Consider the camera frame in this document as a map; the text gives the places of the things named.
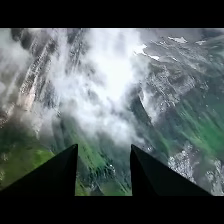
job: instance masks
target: black pointed shape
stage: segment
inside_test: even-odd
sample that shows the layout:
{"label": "black pointed shape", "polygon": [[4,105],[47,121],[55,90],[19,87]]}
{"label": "black pointed shape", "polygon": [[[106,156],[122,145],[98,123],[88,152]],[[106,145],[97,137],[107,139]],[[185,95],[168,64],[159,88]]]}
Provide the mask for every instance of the black pointed shape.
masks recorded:
{"label": "black pointed shape", "polygon": [[62,151],[0,192],[0,196],[74,196],[78,145]]}
{"label": "black pointed shape", "polygon": [[211,196],[134,145],[130,166],[133,196]]}

